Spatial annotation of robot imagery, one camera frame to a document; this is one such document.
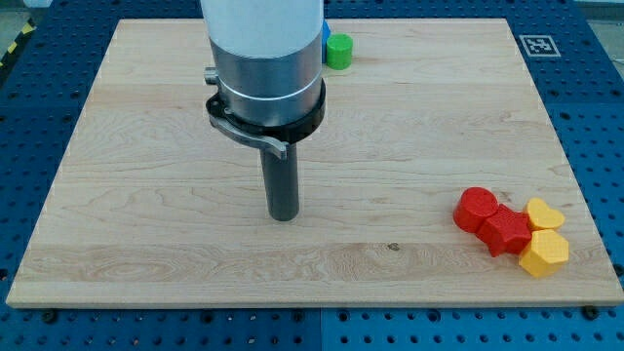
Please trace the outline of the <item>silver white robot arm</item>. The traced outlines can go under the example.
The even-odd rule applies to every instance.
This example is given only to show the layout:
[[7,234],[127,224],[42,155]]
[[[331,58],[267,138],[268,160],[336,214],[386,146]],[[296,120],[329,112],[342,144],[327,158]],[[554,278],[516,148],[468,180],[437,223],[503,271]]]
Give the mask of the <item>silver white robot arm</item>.
[[322,0],[202,0],[219,92],[254,125],[287,125],[321,94]]

